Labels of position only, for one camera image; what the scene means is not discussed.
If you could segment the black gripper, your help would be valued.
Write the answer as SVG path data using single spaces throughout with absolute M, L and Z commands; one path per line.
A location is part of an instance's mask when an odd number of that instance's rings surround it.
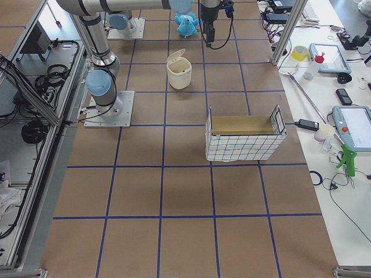
M 211 48 L 215 37 L 213 22 L 219 14 L 219 0 L 201 0 L 200 17 L 203 22 L 203 34 L 206 35 L 206 47 Z

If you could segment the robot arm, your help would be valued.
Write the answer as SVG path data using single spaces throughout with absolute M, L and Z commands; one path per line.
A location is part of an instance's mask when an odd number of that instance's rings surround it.
M 129 21 L 133 10 L 164 9 L 177 14 L 191 11 L 193 1 L 58 1 L 59 6 L 77 17 L 75 26 L 81 29 L 84 45 L 92 51 L 94 70 L 86 77 L 86 87 L 95 101 L 97 117 L 113 118 L 122 112 L 116 77 L 118 57 L 111 50 L 103 27 L 101 13 L 125 16 Z

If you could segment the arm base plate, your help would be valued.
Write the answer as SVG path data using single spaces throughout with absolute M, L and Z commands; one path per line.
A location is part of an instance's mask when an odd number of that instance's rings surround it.
M 101 107 L 96 105 L 93 97 L 90 98 L 89 105 L 94 106 L 93 109 L 87 111 L 87 120 L 84 121 L 85 128 L 128 128 L 131 124 L 134 91 L 118 91 L 117 98 L 111 107 Z
M 143 39 L 146 19 L 143 17 L 133 17 L 128 21 L 125 29 L 118 30 L 111 28 L 108 32 L 108 40 L 127 41 Z

